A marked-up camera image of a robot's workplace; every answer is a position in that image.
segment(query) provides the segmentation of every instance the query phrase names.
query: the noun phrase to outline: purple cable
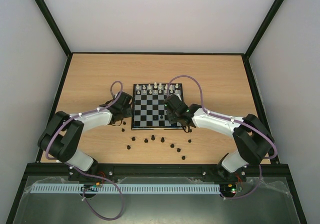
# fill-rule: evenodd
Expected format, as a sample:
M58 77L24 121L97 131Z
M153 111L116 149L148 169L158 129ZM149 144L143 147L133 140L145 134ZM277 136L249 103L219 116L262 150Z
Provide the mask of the purple cable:
M242 196L233 197L233 198L226 198L222 193L220 193L220 196L222 196L223 199L227 199L227 200L235 200L235 199L245 198L245 197L249 196L250 194L252 194L255 190L257 190L257 188L258 188L258 186L259 186L259 184L260 184L261 178L262 178L262 170L261 170L261 165L259 165L259 179L258 179L258 183L256 184L256 186L255 186L250 192L248 192L247 194L244 194L244 195L242 195Z
M202 110L207 113L208 115L212 116L212 117L215 117L215 118L220 118L220 119L223 119L223 120L226 120L226 121L230 121L231 122L231 118L227 118L227 117L224 117L224 116L220 116L220 115L217 115L217 114L213 114L213 113L208 113L208 110L205 109L205 105L204 105L204 97L203 97L203 93L202 93L202 89L201 89L201 86L200 84L198 83L198 81L196 81L194 78L192 78L191 76L188 76L188 75L180 75L180 76L177 76L175 78L173 78L169 84L168 84L168 87L170 87L171 83L178 79L178 78L189 78L191 80L193 80L198 88L199 88L199 91L200 91L200 100L201 100L201 107L202 107ZM166 91L166 95L169 97L169 89L167 89ZM272 158L275 158L278 154L278 151L277 151L277 148L275 146L275 144L270 140L270 138L268 138L265 134L263 134L262 132L260 132L258 129L254 128L253 126L245 123L245 122L242 122L242 121L239 121L239 120L234 120L235 123L239 123L247 128L250 128L252 131L256 132L257 134L259 134L261 137L263 137L264 139L266 139L266 141L272 146L273 148L273 151L274 151L274 154L270 157L264 157L263 159L272 159Z
M103 110L111 107L111 106L119 99L119 97L120 97L120 95L121 95L121 93L122 93L122 90L123 90L123 85L122 85L122 83L121 83L120 81L115 81L115 82L112 83L112 85L111 85L111 87L110 87L110 92L111 92L112 98L114 98L115 95L114 95L113 92L112 92L112 88L113 88L113 86L114 86L116 83L119 83L120 86L121 86L118 96L115 98L114 101L112 101L112 102L111 102L110 104L108 104L106 107L101 108L100 111L103 111ZM98 112L98 111L95 109L95 110L91 110L91 111L84 112L84 113L82 113L82 115L87 115L87 114L96 113L96 112ZM53 137L51 138L51 140L50 140L50 142L49 142L49 144L48 144L48 146L47 146L47 148L46 148L46 150L45 150L45 157L46 157L47 159L49 159L49 160L55 160L55 159L56 159L56 158L51 158L51 157L49 157L49 150L50 150L52 144L54 143L55 139L57 138L57 136L58 136L58 134L61 132L61 130L62 130L69 122L71 122L71 121L72 121L73 119L75 119L75 118L78 118L79 116L80 116L80 115L74 115L73 117L71 117L71 118L69 118L68 120L66 120L66 121L61 125L61 127L58 128L58 130L56 131L56 133L55 133L55 134L53 135Z
M111 180L109 180L108 178L104 178L104 177L100 177L100 176L96 176L96 175L91 175L91 174L87 174L87 173L84 173L83 171L81 171L79 168L76 168L76 167L73 167L75 170L77 170L80 174L84 175L84 176L87 176L87 177L91 177L91 178L99 178L99 179L102 179L102 180L105 180L109 183L111 183L112 185L115 186L115 188L118 190L119 194L120 194L120 198L121 198L121 210L119 212L118 215L116 215L114 218L106 218L104 216L101 216L99 213L97 213L93 207L90 205L90 203L87 201L87 199L85 198L85 193L87 191L87 189L85 189L83 191L83 194L82 194L82 197L84 198L84 201L87 203L87 205L89 206L90 210L92 211L93 214L95 214L98 218L102 219L102 220L105 220L105 221L114 221L118 218L120 218L124 212L124 209L125 209L125 198L124 198L124 195L122 194L120 188Z

